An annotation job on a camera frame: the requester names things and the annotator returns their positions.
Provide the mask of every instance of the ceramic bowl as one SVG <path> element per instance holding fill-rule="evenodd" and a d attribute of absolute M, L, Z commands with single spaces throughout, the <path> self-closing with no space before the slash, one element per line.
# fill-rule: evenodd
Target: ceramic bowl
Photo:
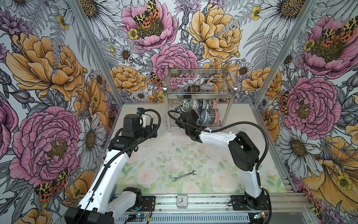
<path fill-rule="evenodd" d="M 183 110 L 188 110 L 189 101 L 187 99 L 182 99 L 180 102 L 180 106 L 183 108 Z"/>
<path fill-rule="evenodd" d="M 203 109 L 203 102 L 200 101 L 198 104 L 198 112 L 200 112 Z"/>
<path fill-rule="evenodd" d="M 214 105 L 214 100 L 213 100 L 213 99 L 209 99 L 207 110 L 211 110 L 211 109 L 213 108 L 213 105 Z"/>
<path fill-rule="evenodd" d="M 210 113 L 207 110 L 202 109 L 200 111 L 199 124 L 201 125 L 208 124 L 209 120 L 210 120 Z"/>
<path fill-rule="evenodd" d="M 189 104 L 189 109 L 197 110 L 199 107 L 199 103 L 197 99 L 191 99 Z"/>
<path fill-rule="evenodd" d="M 216 110 L 216 109 L 218 109 L 218 101 L 216 99 L 214 99 L 213 110 Z"/>
<path fill-rule="evenodd" d="M 211 111 L 210 111 L 210 121 L 209 121 L 209 124 L 214 124 L 214 122 L 215 122 L 215 117 L 216 117 L 216 112 L 215 112 L 215 110 L 211 110 Z"/>
<path fill-rule="evenodd" d="M 203 99 L 203 109 L 206 110 L 208 108 L 208 101 Z"/>
<path fill-rule="evenodd" d="M 220 121 L 220 114 L 218 110 L 215 110 L 215 120 L 214 120 L 214 124 L 218 124 Z"/>

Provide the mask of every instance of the clock face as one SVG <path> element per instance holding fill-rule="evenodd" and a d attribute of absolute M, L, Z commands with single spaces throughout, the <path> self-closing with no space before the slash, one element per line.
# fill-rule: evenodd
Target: clock face
<path fill-rule="evenodd" d="M 186 208 L 188 206 L 188 196 L 187 195 L 178 195 L 176 197 L 176 206 L 178 208 Z"/>

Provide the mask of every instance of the wrench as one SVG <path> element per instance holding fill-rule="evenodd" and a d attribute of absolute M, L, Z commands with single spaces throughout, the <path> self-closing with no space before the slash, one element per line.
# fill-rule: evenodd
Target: wrench
<path fill-rule="evenodd" d="M 188 173 L 188 174 L 185 174 L 181 177 L 173 177 L 173 182 L 176 182 L 177 180 L 181 179 L 181 178 L 184 178 L 184 177 L 188 177 L 190 175 L 193 175 L 195 176 L 197 174 L 197 171 L 196 170 L 193 170 L 191 173 Z"/>

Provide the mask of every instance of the dish rack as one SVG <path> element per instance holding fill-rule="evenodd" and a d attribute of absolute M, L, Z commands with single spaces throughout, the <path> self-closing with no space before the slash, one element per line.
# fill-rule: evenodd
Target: dish rack
<path fill-rule="evenodd" d="M 179 74 L 197 74 L 200 78 L 184 78 L 179 77 Z M 228 77 L 230 76 L 232 80 L 232 86 L 228 82 Z M 204 84 L 205 79 L 210 78 L 210 82 L 215 83 L 215 85 L 220 86 L 221 89 L 217 91 L 201 89 L 199 86 L 189 87 L 187 89 L 176 88 L 173 89 L 172 86 L 174 83 L 178 82 L 178 79 L 184 80 L 180 83 L 187 82 L 192 80 L 195 84 Z M 175 107 L 180 105 L 181 99 L 230 99 L 227 104 L 226 112 L 224 118 L 218 124 L 205 125 L 207 127 L 221 127 L 225 126 L 225 122 L 229 115 L 232 103 L 234 102 L 235 95 L 237 92 L 236 79 L 233 72 L 230 69 L 166 69 L 164 71 L 164 83 L 163 83 L 163 92 L 166 110 L 174 110 Z M 178 118 L 179 114 L 173 114 L 174 117 Z M 171 132 L 171 127 L 177 126 L 175 121 L 170 119 L 167 115 L 168 123 L 168 132 Z"/>

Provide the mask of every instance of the table surface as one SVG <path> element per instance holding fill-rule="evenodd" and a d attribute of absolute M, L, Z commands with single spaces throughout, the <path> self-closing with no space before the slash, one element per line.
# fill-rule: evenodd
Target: table surface
<path fill-rule="evenodd" d="M 123 105 L 112 138 L 117 130 L 123 127 L 125 115 L 135 114 L 138 107 L 159 112 L 161 125 L 158 137 L 143 142 L 139 145 L 139 150 L 132 153 L 118 177 L 116 194 L 120 194 L 126 187 L 140 188 L 143 194 L 216 194 L 245 191 L 243 171 L 235 166 L 230 151 L 210 144 L 193 142 L 179 127 L 172 127 L 171 132 L 168 132 L 164 104 Z M 224 117 L 226 105 L 219 104 L 218 109 L 221 117 Z M 148 114 L 153 117 L 153 123 L 156 124 L 157 115 L 151 112 Z M 250 105 L 232 105 L 226 125 L 238 121 L 256 123 Z M 243 124 L 225 130 L 229 131 L 246 132 L 260 150 L 261 156 L 265 141 L 257 128 Z M 196 176 L 172 181 L 172 177 L 182 176 L 192 170 L 197 171 Z M 286 192 L 270 152 L 262 162 L 259 172 L 261 184 L 269 192 Z"/>

